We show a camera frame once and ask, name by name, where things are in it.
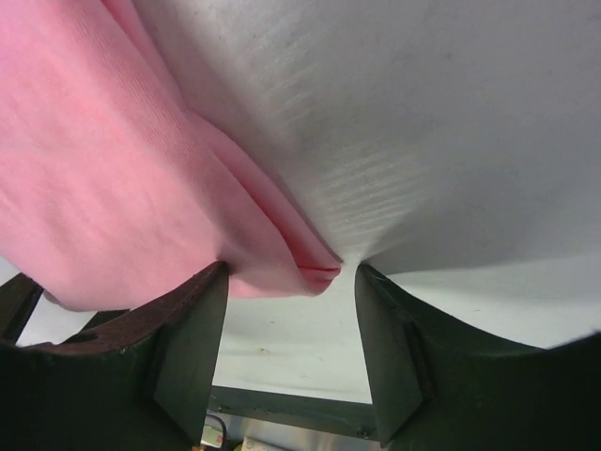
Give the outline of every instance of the pink fabric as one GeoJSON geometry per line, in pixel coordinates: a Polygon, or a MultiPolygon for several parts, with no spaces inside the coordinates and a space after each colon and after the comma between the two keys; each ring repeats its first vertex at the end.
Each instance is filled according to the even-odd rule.
{"type": "Polygon", "coordinates": [[[239,297],[315,294],[339,273],[186,107],[129,0],[2,0],[0,17],[0,252],[63,305],[135,307],[215,259],[239,297]]]}

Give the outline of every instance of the fabric fold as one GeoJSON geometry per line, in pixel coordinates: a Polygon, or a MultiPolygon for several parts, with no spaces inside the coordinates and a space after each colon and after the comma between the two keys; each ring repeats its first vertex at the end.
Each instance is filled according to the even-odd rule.
{"type": "Polygon", "coordinates": [[[234,297],[328,287],[337,258],[186,107],[129,0],[0,11],[2,256],[71,309],[141,305],[216,259],[234,297]]]}

